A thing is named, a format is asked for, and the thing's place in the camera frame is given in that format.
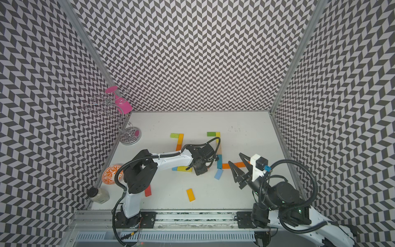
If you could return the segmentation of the yellow-orange block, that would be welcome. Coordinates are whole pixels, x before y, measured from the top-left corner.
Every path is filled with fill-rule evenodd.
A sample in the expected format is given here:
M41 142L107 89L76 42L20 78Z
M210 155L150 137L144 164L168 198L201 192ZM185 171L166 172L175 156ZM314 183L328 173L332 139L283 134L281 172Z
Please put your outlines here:
M192 188L187 189L186 193L187 193L187 197L188 197L189 202L195 201L195 195L193 193Z
M178 146L182 146L183 139L184 139L184 134L179 134L178 135L178 143L177 143Z

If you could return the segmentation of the natural wood block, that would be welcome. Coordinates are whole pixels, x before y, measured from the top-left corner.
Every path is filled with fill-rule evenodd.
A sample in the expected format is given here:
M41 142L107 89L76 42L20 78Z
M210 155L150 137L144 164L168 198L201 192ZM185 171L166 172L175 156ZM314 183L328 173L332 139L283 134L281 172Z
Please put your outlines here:
M218 150L217 150L217 155L222 154L222 144L219 145Z

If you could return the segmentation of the small glass jar black lid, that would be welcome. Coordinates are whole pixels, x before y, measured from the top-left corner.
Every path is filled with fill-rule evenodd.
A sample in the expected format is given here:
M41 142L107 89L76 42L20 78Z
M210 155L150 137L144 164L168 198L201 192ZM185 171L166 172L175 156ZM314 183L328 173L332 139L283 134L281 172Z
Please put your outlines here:
M108 191L102 188L92 187L87 191L87 195L93 202L99 204L104 204L110 199Z

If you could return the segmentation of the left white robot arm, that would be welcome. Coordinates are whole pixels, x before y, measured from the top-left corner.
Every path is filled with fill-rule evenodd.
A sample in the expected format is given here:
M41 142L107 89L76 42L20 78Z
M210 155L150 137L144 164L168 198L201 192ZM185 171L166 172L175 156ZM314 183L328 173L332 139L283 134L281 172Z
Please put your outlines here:
M150 153L140 151L133 160L122 165L114 175L115 184L122 189L122 195L112 210L112 227L135 228L142 220L141 199L157 173L184 166L197 176L206 172L219 160L217 155L221 139L214 137L203 144L186 144L179 151Z

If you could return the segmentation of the red block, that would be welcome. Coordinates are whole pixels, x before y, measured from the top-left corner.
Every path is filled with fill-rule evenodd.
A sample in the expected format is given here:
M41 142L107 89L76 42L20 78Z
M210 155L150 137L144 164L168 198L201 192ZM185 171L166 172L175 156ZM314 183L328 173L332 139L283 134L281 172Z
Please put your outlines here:
M145 189L145 197L150 197L152 195L152 190L151 190L151 186L149 185L146 189Z

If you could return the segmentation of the metal base rail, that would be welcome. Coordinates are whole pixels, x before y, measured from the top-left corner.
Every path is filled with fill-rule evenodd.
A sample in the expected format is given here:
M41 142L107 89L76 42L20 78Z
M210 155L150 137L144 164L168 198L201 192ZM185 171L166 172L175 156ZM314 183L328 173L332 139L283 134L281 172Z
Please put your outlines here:
M251 222L250 210L158 210L142 211L137 223L116 222L111 211L79 211L66 231L60 246L115 246L122 242L136 247L151 243L224 244L246 242L253 246L274 247L296 241L297 246L312 246L302 235L292 235L277 226L258 228Z

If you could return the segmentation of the yellow-green long block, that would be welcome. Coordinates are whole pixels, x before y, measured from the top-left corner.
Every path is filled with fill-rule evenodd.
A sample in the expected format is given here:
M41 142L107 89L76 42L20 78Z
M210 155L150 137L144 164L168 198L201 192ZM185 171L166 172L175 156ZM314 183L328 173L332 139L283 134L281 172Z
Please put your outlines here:
M179 167L177 167L177 171L192 172L192 168L191 167L186 167L186 166L179 166Z

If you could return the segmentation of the teal block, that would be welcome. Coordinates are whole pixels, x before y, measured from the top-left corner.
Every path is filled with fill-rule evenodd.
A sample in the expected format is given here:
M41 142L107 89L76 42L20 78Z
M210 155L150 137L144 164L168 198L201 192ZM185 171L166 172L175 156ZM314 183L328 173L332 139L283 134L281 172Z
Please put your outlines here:
M218 169L223 169L222 155L221 155L221 154L218 154L217 157L218 157L218 160L217 160L217 168L218 168Z

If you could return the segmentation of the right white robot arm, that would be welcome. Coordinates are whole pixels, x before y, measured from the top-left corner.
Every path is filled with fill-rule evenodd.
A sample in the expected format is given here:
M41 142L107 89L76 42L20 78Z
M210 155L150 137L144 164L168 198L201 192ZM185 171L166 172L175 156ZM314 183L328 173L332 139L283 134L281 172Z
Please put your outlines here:
M235 163L229 162L234 182L240 189L249 187L255 203L250 212L237 212L234 219L239 228L284 230L300 235L318 247L355 247L357 230L352 225L342 225L319 213L313 206L318 195L318 183L312 172L302 163L294 160L279 160L269 165L268 160L255 154L248 157L239 154L247 172ZM305 172L311 181L313 190L304 200L290 182L281 177L281 181L270 185L275 177L273 170L279 165L294 165Z

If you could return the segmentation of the orange patterned plate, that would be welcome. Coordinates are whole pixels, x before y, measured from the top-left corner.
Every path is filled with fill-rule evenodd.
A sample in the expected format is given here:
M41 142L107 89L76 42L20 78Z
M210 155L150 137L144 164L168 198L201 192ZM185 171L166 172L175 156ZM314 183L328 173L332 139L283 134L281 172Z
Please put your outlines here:
M109 166L101 176L102 183L105 185L114 185L115 175L121 166L121 164Z

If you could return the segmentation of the light blue block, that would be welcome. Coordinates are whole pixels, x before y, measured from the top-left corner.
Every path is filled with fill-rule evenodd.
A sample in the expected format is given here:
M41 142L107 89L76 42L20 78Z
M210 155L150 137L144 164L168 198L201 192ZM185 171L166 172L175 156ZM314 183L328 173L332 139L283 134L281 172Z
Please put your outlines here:
M216 180L220 180L222 174L223 174L223 170L222 170L222 169L217 169L217 172L216 172L216 174L215 174L215 179L216 179Z

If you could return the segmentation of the light green block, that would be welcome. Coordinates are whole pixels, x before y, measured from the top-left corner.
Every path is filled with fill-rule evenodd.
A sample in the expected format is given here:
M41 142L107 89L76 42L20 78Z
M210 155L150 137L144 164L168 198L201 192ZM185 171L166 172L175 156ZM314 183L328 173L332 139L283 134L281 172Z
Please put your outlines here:
M171 134L170 134L170 137L171 137L172 139L178 139L178 138L179 138L179 134L178 134L178 133L171 133Z

